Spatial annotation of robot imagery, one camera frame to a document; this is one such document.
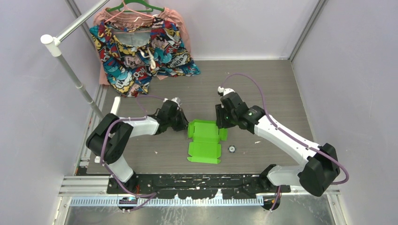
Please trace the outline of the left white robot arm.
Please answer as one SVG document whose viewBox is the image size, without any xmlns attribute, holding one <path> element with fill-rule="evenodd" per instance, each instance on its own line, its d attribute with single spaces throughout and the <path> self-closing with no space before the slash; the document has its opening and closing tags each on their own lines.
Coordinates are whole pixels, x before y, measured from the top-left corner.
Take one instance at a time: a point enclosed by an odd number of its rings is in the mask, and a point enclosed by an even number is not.
<svg viewBox="0 0 398 225">
<path fill-rule="evenodd" d="M 100 162 L 107 165 L 119 180 L 118 187 L 125 193 L 135 191 L 137 181 L 134 170 L 126 162 L 123 152 L 130 138 L 142 135 L 159 135 L 168 128 L 182 131 L 188 127 L 188 120 L 180 106 L 180 99 L 164 99 L 160 109 L 142 118 L 123 118 L 107 114 L 86 140 L 86 147 Z"/>
</svg>

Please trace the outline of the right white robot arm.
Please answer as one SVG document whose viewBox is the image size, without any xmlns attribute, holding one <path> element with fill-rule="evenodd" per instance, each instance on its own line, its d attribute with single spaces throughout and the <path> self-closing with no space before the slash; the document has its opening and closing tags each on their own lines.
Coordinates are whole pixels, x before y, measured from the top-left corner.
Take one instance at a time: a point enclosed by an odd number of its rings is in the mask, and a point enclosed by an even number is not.
<svg viewBox="0 0 398 225">
<path fill-rule="evenodd" d="M 248 107 L 230 88 L 219 88 L 220 104 L 215 106 L 219 128 L 239 127 L 287 153 L 297 166 L 270 165 L 262 173 L 261 188 L 268 193 L 278 186 L 301 186 L 313 196 L 321 196 L 340 174 L 336 149 L 307 140 L 277 122 L 266 111 Z"/>
</svg>

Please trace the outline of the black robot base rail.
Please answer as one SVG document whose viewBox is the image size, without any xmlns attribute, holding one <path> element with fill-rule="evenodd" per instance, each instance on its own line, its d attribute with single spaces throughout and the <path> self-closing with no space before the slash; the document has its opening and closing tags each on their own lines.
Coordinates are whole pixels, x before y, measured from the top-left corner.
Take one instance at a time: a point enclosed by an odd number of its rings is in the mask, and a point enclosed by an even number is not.
<svg viewBox="0 0 398 225">
<path fill-rule="evenodd" d="M 141 173 L 125 187 L 135 194 L 155 193 L 159 199 L 212 199 L 217 192 L 223 199 L 252 199 L 257 194 L 277 192 L 265 173 Z"/>
</svg>

